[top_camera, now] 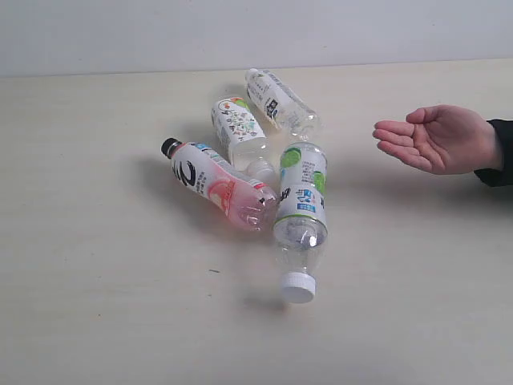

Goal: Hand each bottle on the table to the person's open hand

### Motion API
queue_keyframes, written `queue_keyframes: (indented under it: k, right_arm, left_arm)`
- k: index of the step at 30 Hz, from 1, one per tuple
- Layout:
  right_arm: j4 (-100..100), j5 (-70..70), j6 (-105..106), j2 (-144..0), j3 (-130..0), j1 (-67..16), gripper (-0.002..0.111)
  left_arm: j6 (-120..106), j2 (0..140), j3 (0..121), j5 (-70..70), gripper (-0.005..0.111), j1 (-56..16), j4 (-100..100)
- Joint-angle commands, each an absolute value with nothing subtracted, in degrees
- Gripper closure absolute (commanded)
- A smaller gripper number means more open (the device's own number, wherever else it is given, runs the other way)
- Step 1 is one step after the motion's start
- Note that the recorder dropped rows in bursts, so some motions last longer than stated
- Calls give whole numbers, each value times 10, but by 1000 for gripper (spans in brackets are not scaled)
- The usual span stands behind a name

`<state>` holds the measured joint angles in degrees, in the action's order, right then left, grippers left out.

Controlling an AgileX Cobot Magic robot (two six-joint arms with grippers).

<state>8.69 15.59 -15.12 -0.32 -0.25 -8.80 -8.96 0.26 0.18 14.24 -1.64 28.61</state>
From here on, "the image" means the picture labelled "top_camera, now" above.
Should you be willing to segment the black sleeved forearm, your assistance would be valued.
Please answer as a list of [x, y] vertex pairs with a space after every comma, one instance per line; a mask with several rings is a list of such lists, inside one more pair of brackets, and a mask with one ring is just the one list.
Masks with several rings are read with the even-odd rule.
[[474, 174], [489, 187], [512, 186], [512, 121], [487, 122], [494, 129], [495, 145], [489, 165]]

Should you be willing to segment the person's open hand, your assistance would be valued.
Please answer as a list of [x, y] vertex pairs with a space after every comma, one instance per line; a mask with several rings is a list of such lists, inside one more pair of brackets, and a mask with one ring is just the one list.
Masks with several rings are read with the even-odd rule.
[[420, 107], [404, 122], [374, 125], [378, 148], [412, 168], [435, 175], [457, 175], [489, 165], [495, 145], [493, 127], [463, 107]]

